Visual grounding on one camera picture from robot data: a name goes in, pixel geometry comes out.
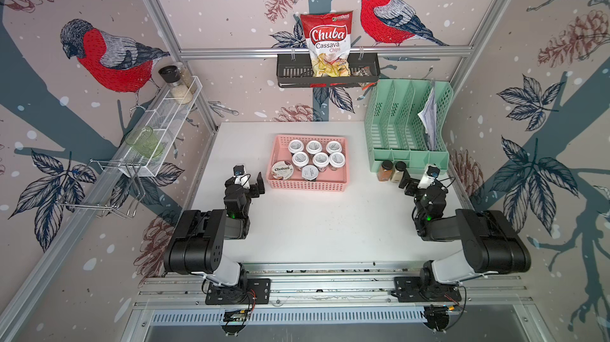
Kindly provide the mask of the white yogurt bottle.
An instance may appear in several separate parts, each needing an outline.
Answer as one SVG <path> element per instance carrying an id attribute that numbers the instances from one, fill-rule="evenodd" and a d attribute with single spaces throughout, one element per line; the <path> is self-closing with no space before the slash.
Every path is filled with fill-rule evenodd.
<path id="1" fill-rule="evenodd" d="M 322 144 L 318 140 L 311 140 L 306 145 L 306 152 L 309 155 L 315 156 L 318 153 L 323 152 Z"/>
<path id="2" fill-rule="evenodd" d="M 342 152 L 342 144 L 339 141 L 332 140 L 327 143 L 326 152 L 328 155 L 331 155 L 331 154 L 334 154 L 337 152 Z"/>
<path id="3" fill-rule="evenodd" d="M 333 171 L 337 171 L 346 165 L 346 157 L 340 152 L 334 152 L 329 155 L 329 165 L 330 169 Z"/>

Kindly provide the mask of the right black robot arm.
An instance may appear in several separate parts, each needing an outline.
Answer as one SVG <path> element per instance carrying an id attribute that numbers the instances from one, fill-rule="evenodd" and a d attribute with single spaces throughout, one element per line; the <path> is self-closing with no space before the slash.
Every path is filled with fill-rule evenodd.
<path id="1" fill-rule="evenodd" d="M 414 199 L 411 219 L 422 240 L 459 241 L 462 245 L 461 251 L 423 265 L 419 277 L 421 291 L 455 288 L 465 280 L 483 275 L 529 271 L 530 252 L 502 212 L 457 209 L 454 216 L 444 215 L 449 188 L 438 179 L 439 172 L 434 165 L 427 167 L 421 179 L 405 172 L 399 184 Z"/>

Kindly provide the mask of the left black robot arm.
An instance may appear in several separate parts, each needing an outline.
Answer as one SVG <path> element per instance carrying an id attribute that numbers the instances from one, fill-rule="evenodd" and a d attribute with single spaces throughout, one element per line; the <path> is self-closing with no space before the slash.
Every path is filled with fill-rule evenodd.
<path id="1" fill-rule="evenodd" d="M 218 288 L 244 290 L 247 278 L 240 263 L 223 255 L 226 240 L 244 240 L 249 234 L 252 200 L 265 193 L 262 174 L 236 171 L 225 181 L 224 207 L 219 210 L 185 210 L 165 249 L 168 273 L 197 275 Z"/>

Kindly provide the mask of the green yogurt cup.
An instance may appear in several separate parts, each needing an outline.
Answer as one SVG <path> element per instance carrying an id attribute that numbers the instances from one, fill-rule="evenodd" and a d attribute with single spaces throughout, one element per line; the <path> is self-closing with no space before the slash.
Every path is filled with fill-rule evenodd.
<path id="1" fill-rule="evenodd" d="M 291 140 L 288 143 L 288 150 L 290 151 L 291 154 L 295 154 L 298 152 L 303 151 L 305 148 L 304 143 L 302 140 Z"/>
<path id="2" fill-rule="evenodd" d="M 330 157 L 325 152 L 319 152 L 312 157 L 312 162 L 320 172 L 324 172 L 330 164 Z"/>
<path id="3" fill-rule="evenodd" d="M 315 182 L 319 177 L 319 169 L 314 165 L 306 165 L 301 170 L 302 179 L 308 182 Z"/>
<path id="4" fill-rule="evenodd" d="M 301 171 L 304 167 L 306 167 L 310 162 L 310 158 L 308 153 L 304 151 L 298 151 L 292 155 L 292 164 L 295 169 Z"/>

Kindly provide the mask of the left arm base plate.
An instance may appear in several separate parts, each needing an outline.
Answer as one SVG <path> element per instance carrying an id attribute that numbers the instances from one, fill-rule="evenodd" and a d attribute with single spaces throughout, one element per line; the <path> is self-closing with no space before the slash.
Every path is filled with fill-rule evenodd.
<path id="1" fill-rule="evenodd" d="M 269 302 L 271 280 L 269 278 L 248 278 L 238 286 L 210 285 L 207 290 L 206 305 L 266 305 Z"/>

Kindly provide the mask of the Chobani yogurt cup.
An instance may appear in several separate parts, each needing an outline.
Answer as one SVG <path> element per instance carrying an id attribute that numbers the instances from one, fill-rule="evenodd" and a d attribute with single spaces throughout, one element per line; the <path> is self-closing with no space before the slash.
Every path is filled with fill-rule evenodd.
<path id="1" fill-rule="evenodd" d="M 271 167 L 271 177 L 274 180 L 289 180 L 294 175 L 295 167 L 290 161 L 280 160 Z"/>

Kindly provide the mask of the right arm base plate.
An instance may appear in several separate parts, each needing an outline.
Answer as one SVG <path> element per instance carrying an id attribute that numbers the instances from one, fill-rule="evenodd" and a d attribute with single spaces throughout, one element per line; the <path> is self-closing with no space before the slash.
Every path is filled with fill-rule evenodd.
<path id="1" fill-rule="evenodd" d="M 433 281 L 425 284 L 422 279 L 415 276 L 399 276 L 394 278 L 394 290 L 392 297 L 399 302 L 451 302 L 458 304 L 462 302 L 462 296 L 458 286 L 440 284 Z"/>

